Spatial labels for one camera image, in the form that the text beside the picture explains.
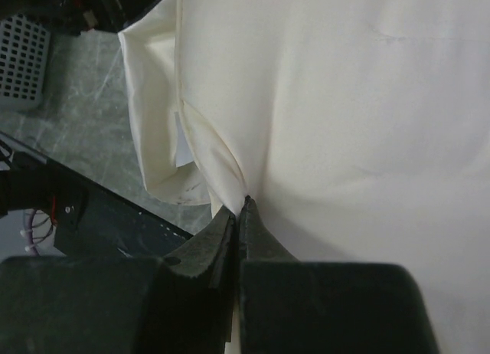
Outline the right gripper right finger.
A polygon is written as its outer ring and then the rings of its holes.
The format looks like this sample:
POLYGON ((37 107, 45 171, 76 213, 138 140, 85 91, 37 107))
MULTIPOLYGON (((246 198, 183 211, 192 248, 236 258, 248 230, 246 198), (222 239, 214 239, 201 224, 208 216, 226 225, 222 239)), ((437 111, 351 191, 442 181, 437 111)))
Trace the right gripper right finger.
POLYGON ((238 226, 244 353, 437 353, 416 281, 394 264, 301 262, 252 198, 238 226))

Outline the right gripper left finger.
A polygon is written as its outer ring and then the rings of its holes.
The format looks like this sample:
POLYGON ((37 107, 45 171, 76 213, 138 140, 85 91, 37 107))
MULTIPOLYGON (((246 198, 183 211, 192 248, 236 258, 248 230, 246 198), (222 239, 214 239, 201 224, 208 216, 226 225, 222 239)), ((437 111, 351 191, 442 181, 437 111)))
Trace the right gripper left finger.
POLYGON ((222 353, 232 337, 234 215, 164 257, 11 257, 3 353, 222 353))

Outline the cream pillowcase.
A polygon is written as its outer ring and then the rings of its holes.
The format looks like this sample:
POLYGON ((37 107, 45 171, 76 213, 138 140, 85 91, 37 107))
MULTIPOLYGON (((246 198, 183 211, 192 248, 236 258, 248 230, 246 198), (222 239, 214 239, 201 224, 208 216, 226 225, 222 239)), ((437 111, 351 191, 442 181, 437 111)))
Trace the cream pillowcase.
POLYGON ((145 190, 160 201, 176 205, 211 205, 214 214, 226 207, 239 215, 241 190, 222 195, 226 175, 206 170, 198 146, 211 144, 186 118, 179 72, 182 0, 160 0, 136 22, 118 33, 122 50, 132 141, 145 190), (175 113, 194 161, 175 164, 175 113))

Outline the cream pillow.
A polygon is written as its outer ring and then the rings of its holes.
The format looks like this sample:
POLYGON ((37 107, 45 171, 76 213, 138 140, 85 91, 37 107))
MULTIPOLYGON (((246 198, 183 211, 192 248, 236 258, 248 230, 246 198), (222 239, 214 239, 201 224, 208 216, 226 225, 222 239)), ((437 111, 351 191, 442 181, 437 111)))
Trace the cream pillow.
POLYGON ((214 207, 404 266, 441 351, 489 351, 489 0, 177 0, 175 64, 214 207))

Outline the white pillow label tag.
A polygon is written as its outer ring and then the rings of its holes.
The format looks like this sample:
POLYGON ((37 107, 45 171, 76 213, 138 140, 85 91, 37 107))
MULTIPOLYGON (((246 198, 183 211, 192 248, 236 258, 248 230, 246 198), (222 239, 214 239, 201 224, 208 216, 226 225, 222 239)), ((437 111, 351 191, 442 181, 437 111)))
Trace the white pillow label tag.
POLYGON ((194 161, 193 155, 186 140, 185 133, 178 113, 175 113, 175 123, 177 128, 177 147, 175 154, 175 164, 178 168, 186 166, 194 161))

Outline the grey plastic basket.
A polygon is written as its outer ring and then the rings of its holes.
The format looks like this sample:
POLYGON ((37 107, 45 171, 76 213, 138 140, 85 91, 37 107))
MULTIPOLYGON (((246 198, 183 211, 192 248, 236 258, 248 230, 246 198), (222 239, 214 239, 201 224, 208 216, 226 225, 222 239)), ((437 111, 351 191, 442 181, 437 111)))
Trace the grey plastic basket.
POLYGON ((23 15, 1 22, 1 109, 30 110, 43 100, 51 34, 23 15))

